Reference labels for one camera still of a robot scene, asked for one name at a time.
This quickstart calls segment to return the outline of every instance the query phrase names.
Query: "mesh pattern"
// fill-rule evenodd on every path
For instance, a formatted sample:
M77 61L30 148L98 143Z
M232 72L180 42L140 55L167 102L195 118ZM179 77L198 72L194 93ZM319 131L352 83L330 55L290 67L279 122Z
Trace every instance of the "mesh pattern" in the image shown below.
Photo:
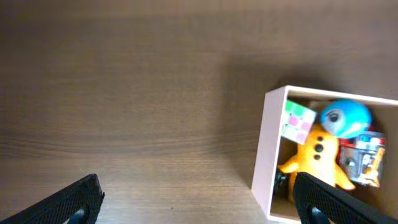
M95 179L89 179L69 197L54 203L51 208L29 223L64 223L82 207L86 207L88 210L87 223L95 223L102 204L102 199L98 196L100 188L95 181Z
M337 191L327 184L320 187L319 183L314 183L299 173L294 185L294 199L302 223L311 223L310 211L313 207L317 207L335 223L374 223L366 215L358 213L338 197L334 197L333 190Z
M95 223L103 198L97 175L90 174L0 223L63 224L81 208L85 223Z

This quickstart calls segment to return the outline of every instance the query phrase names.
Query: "black button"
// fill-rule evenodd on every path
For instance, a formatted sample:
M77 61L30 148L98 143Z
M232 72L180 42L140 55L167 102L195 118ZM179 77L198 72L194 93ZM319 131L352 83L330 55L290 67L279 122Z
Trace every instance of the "black button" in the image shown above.
M315 150L316 150L317 152L322 152L322 151L323 151L323 146L322 146L321 144L316 144L316 145L315 145Z

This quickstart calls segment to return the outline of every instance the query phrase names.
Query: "cardboard box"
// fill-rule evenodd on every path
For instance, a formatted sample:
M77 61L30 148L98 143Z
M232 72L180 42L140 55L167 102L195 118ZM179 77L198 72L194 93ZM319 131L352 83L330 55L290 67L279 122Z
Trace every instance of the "cardboard box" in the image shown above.
M287 99L304 105L310 101L351 99L364 103L387 134L387 151L380 188L357 187L352 196L376 207L382 213L398 217L398 101L361 96L335 91L316 90L297 86L285 86L266 94L261 132L257 149L252 192L266 214L267 220L300 223L295 205L287 197L273 197L277 164L282 164L297 152L297 144L280 136L282 110Z

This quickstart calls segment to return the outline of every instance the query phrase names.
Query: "eye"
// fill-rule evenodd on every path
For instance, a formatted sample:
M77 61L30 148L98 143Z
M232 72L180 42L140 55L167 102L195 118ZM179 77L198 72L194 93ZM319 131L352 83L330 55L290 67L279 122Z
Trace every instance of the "eye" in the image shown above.
M331 122L336 122L336 121L338 121L338 113L330 113L330 114L329 114L329 120L330 120Z

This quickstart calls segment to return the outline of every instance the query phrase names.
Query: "orange toy figure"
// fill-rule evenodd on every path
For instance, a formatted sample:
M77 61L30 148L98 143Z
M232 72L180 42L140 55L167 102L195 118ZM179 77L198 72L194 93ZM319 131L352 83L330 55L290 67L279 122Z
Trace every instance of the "orange toy figure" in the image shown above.
M304 145L299 144L297 154L285 164L278 166L283 173L291 173L289 200L293 202L293 186L298 172L307 172L332 185L346 190L355 186L336 163L338 139L324 131L320 124L314 124Z
M384 149L383 147L380 147L375 158L373 159L371 163L371 167L368 167L364 171L364 176L365 179L367 180L369 185L372 185L374 187L380 187L379 183L379 166L381 159L383 158L384 155Z

